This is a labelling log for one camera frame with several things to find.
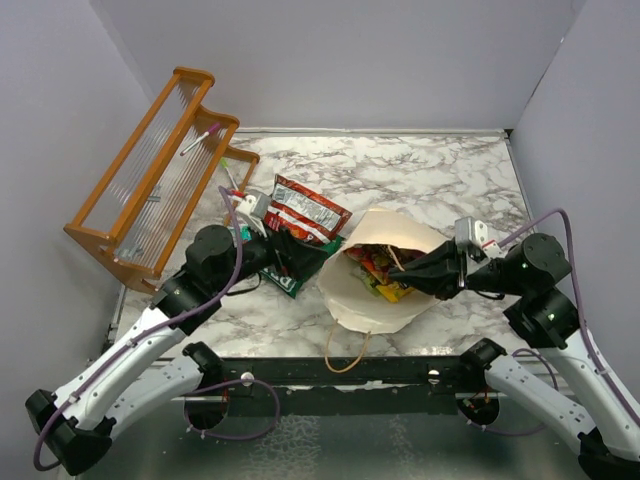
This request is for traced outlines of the green chips bag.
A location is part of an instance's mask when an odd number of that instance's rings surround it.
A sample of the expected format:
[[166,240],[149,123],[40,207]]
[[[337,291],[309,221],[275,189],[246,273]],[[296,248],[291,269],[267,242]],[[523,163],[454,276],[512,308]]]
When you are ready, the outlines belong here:
[[324,252],[325,257],[319,260],[312,260],[307,272],[299,279],[292,278],[290,276],[278,273],[273,267],[268,267],[260,271],[260,277],[262,280],[267,280],[278,287],[283,293],[290,298],[295,299],[302,286],[315,275],[324,262],[334,253],[336,253],[342,245],[344,238],[338,235],[330,243],[319,245],[319,248]]

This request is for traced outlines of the red chips bag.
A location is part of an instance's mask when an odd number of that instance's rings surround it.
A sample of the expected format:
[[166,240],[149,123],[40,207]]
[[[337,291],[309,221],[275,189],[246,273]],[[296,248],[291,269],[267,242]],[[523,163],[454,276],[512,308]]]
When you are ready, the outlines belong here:
[[352,216],[346,208],[282,175],[275,176],[270,198],[264,223],[274,231],[284,227],[305,242],[332,242]]

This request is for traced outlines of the white paper bag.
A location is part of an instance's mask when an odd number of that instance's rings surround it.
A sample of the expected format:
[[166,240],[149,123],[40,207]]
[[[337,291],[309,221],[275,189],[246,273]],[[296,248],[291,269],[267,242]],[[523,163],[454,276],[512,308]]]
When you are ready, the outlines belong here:
[[403,270],[409,261],[428,254],[445,242],[437,230],[401,213],[373,207],[361,218],[339,250],[322,266],[317,286],[334,319],[334,327],[364,335],[362,349],[355,360],[334,367],[325,346],[325,365],[329,371],[344,374],[363,358],[371,337],[394,334],[439,301],[414,291],[398,303],[390,303],[375,289],[394,281],[388,272]]

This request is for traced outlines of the teal snack packet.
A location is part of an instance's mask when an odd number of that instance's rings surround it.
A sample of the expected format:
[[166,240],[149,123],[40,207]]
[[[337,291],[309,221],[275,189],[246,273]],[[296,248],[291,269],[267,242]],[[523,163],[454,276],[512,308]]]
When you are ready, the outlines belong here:
[[241,227],[241,239],[243,243],[248,242],[252,239],[251,230],[248,226]]

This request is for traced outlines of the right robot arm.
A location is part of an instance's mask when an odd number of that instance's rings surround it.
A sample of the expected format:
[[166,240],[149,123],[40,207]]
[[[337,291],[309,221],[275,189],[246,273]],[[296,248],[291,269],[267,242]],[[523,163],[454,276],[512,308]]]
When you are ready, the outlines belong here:
[[497,390],[561,437],[591,479],[639,476],[639,404],[631,398],[591,336],[578,307],[557,287],[572,267],[562,246],[535,233],[508,251],[482,234],[456,237],[389,272],[390,279],[439,300],[463,290],[516,297],[505,309],[509,326],[566,381],[568,398],[489,339],[463,355],[461,383]]

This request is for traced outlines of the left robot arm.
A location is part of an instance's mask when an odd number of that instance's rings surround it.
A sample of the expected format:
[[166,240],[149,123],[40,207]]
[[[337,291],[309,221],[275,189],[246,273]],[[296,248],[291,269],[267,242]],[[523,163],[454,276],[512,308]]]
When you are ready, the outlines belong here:
[[39,435],[36,447],[48,448],[56,466],[79,475],[131,424],[163,403],[236,385],[202,342],[187,345],[161,369],[153,365],[209,320],[236,283],[268,267],[305,280],[327,257],[324,248],[286,229],[243,241],[239,230],[202,228],[188,245],[184,264],[118,341],[65,385],[28,397],[25,407]]

